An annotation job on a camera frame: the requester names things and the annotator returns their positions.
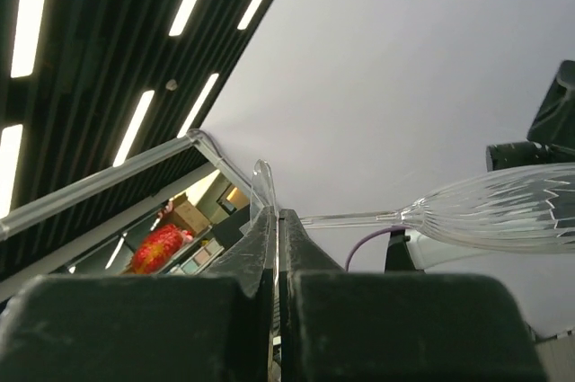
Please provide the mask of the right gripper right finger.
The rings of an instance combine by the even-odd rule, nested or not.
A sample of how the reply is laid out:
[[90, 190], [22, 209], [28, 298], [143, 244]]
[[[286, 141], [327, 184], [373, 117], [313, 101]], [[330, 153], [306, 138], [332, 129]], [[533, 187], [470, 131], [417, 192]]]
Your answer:
[[544, 381], [518, 305], [472, 274], [344, 271], [279, 215], [286, 381]]

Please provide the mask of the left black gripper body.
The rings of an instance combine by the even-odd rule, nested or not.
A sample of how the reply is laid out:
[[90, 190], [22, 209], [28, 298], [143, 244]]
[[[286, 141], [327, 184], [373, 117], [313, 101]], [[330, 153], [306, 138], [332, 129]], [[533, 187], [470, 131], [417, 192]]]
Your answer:
[[519, 141], [486, 147], [486, 168], [488, 171], [528, 165], [573, 162], [573, 150], [542, 145], [532, 141]]

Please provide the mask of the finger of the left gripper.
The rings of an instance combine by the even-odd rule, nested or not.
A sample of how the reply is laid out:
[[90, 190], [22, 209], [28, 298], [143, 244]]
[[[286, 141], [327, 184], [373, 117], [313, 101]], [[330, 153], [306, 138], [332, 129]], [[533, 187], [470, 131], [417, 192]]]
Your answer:
[[574, 148], [574, 61], [561, 62], [527, 132], [528, 140]]

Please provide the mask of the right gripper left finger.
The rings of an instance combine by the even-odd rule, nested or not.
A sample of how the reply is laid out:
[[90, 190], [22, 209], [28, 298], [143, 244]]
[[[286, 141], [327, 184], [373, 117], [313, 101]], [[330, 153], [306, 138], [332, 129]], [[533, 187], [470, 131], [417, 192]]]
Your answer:
[[267, 381], [276, 214], [197, 275], [45, 275], [1, 316], [4, 381]]

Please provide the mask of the clear flute glass back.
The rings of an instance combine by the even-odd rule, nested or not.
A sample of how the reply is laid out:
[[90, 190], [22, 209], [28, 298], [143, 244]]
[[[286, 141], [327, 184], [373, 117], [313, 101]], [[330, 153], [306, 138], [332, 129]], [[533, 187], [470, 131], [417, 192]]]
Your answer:
[[[482, 251], [574, 249], [574, 167], [522, 166], [448, 185], [392, 211], [298, 218], [296, 226], [410, 229]], [[286, 381], [544, 381], [518, 306], [474, 274], [335, 271], [281, 223], [275, 238]]]

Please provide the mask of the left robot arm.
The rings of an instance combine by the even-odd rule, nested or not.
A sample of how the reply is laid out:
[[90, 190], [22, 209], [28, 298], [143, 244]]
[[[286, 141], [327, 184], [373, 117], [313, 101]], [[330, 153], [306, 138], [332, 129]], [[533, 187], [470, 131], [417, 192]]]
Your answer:
[[413, 267], [484, 253], [574, 250], [574, 63], [563, 61], [526, 140], [490, 145], [481, 186], [456, 186], [433, 209], [458, 221], [428, 222], [407, 234]]

